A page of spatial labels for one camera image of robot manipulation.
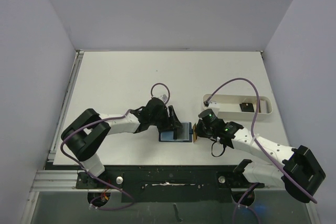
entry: screw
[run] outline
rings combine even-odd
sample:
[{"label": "screw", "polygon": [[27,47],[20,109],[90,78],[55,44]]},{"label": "screw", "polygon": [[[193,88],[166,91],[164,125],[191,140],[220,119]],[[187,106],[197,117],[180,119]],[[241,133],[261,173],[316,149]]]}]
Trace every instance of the screw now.
[{"label": "screw", "polygon": [[115,182],[117,182],[118,185],[121,185],[121,184],[123,183],[123,181],[124,181],[124,179],[123,179],[121,176],[119,176],[119,177],[116,179]]},{"label": "screw", "polygon": [[225,183],[225,177],[224,177],[224,176],[219,177],[219,178],[218,178],[218,181],[219,181],[221,184]]}]

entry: wall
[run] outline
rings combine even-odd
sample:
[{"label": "wall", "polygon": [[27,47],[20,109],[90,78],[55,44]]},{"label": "wall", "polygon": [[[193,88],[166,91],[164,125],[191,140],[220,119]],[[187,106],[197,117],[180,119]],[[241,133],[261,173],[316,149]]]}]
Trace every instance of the wall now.
[{"label": "wall", "polygon": [[312,149],[327,178],[316,193],[321,222],[336,212],[336,0],[293,0],[265,50],[265,65],[294,146]]},{"label": "wall", "polygon": [[75,51],[49,0],[0,6],[0,219],[18,223],[51,145]]},{"label": "wall", "polygon": [[264,50],[292,0],[50,0],[76,49]]}]

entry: white table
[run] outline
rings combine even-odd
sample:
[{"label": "white table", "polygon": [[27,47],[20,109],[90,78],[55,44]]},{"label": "white table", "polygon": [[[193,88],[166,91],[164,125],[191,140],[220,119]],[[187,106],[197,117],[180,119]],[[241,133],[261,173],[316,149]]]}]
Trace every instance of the white table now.
[{"label": "white table", "polygon": [[[255,132],[288,145],[259,52],[86,51],[61,129],[63,131],[87,108],[94,108],[98,113],[123,114],[129,108],[146,105],[151,98],[150,88],[156,82],[163,82],[170,88],[169,104],[174,106],[179,120],[194,124],[201,112],[203,95],[235,77],[251,80],[259,94],[272,103],[272,114],[264,121],[257,121]],[[157,86],[154,95],[162,92],[164,88]],[[230,83],[219,94],[255,95],[244,81]],[[250,128],[251,121],[237,122]],[[221,151],[222,147],[215,145],[214,153]],[[211,141],[204,138],[195,143],[159,142],[158,131],[153,126],[138,134],[107,136],[98,155],[105,165],[237,165],[244,158],[263,162],[229,147],[223,156],[214,158]],[[60,152],[58,144],[54,164],[75,163]]]}]

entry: gray floor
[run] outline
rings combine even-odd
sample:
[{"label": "gray floor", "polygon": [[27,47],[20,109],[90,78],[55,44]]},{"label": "gray floor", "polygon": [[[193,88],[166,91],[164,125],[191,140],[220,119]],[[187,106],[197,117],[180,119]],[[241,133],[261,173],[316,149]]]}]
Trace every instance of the gray floor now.
[{"label": "gray floor", "polygon": [[[32,223],[231,223],[233,204],[215,201],[177,203],[178,222],[173,203],[138,203],[120,211],[89,210],[87,193],[40,193]],[[120,194],[113,193],[113,202],[106,206],[121,205]],[[253,208],[262,223],[311,223],[305,204],[291,198],[285,191],[257,191]],[[239,210],[236,224],[257,223],[247,209]]]}]

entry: white container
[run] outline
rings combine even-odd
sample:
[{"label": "white container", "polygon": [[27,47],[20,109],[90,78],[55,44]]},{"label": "white container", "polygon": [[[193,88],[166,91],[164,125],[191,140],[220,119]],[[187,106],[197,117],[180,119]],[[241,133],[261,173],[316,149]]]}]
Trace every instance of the white container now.
[{"label": "white container", "polygon": [[[205,94],[203,96],[203,110],[206,110],[208,107],[204,106],[206,99],[210,97],[211,94]],[[248,96],[248,95],[227,95],[227,94],[216,94],[211,98],[211,101],[217,102],[219,105],[219,112],[217,117],[227,120],[252,120],[254,113],[253,112],[242,112],[240,104],[247,102],[252,103],[254,110],[256,111],[257,97]],[[260,97],[260,101],[266,102],[267,113],[258,113],[257,120],[261,121],[266,119],[269,115],[272,114],[272,104],[267,97]]]}]

